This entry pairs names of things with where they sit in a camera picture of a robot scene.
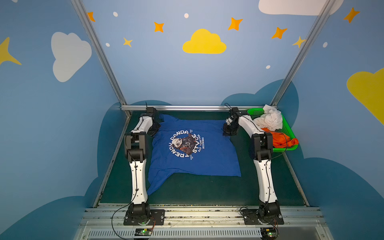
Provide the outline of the blue panda print t-shirt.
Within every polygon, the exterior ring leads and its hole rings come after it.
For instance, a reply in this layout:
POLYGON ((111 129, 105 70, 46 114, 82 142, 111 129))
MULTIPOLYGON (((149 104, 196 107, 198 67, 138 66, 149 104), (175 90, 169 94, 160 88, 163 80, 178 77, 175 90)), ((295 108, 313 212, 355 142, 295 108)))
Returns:
POLYGON ((148 195, 175 173, 240 177, 235 146, 224 135, 224 120, 181 120, 160 115, 153 138, 148 195))

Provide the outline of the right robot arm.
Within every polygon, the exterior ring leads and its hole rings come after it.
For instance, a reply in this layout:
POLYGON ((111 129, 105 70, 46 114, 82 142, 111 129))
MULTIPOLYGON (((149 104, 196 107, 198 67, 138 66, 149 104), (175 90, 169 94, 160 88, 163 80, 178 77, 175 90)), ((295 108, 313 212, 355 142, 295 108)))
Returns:
POLYGON ((250 157, 254 161, 259 183, 259 219, 278 217, 280 204, 272 177, 273 135, 259 128, 250 115, 231 113, 223 126, 225 136, 234 136, 243 128, 251 139, 250 157))

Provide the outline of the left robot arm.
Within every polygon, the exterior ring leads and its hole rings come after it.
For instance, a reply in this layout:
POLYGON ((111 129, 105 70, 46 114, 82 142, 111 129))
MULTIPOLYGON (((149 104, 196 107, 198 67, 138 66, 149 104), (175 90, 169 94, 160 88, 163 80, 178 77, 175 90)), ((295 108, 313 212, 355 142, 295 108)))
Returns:
POLYGON ((154 136, 160 124, 153 113, 141 114, 136 127, 124 138, 125 156, 132 174, 132 196, 128 216, 133 219, 150 218, 150 207, 146 189, 147 137, 154 136))

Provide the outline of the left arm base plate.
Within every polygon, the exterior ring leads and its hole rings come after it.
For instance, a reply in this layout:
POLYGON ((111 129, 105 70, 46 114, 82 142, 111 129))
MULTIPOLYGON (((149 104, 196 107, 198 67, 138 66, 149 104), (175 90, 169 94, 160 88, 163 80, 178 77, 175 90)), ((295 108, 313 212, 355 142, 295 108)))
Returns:
POLYGON ((124 226, 162 226, 165 220, 166 211, 149 210, 149 211, 132 211, 127 210, 124 218, 124 226))

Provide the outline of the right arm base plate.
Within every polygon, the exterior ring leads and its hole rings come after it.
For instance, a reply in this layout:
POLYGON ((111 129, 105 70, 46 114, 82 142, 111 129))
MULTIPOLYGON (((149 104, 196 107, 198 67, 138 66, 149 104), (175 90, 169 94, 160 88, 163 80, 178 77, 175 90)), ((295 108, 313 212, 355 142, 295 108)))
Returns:
POLYGON ((284 225, 284 219, 280 211, 265 211, 259 209, 241 209, 240 214, 245 225, 284 225))

